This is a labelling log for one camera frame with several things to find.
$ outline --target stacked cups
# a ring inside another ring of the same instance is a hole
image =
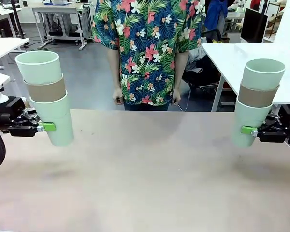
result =
[[[32,51],[18,55],[15,61],[41,121],[56,126],[55,131],[47,131],[52,144],[67,146],[74,135],[59,55],[50,51]]]
[[[273,59],[254,59],[245,65],[240,92],[236,99],[232,140],[236,146],[249,147],[255,137],[242,134],[242,126],[262,125],[273,105],[273,98],[285,72],[285,65]]]

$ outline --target computer equipment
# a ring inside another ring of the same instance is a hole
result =
[[[241,38],[248,43],[262,43],[266,25],[266,15],[246,8]]]

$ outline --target dark pants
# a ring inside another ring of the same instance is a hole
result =
[[[165,105],[153,106],[149,104],[138,104],[138,105],[128,105],[124,103],[125,110],[132,110],[132,111],[168,111],[169,102]]]

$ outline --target person's right hand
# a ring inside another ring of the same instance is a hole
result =
[[[113,92],[113,101],[115,105],[122,105],[124,103],[124,99],[122,97],[121,88],[115,88]]]

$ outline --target mint green cup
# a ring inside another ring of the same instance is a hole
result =
[[[32,85],[43,85],[61,79],[59,55],[50,51],[25,52],[15,58],[24,78]]]
[[[256,137],[249,134],[242,134],[242,126],[259,127],[262,125],[272,105],[263,108],[255,108],[242,104],[238,97],[235,106],[235,124],[232,132],[232,142],[238,147],[250,147]]]
[[[275,89],[284,75],[286,66],[274,59],[253,59],[246,63],[242,85],[254,90]]]
[[[42,122],[53,122],[55,131],[47,131],[48,137],[54,146],[67,146],[74,140],[70,114],[68,92],[66,95],[52,102],[37,102],[30,97],[32,106]]]

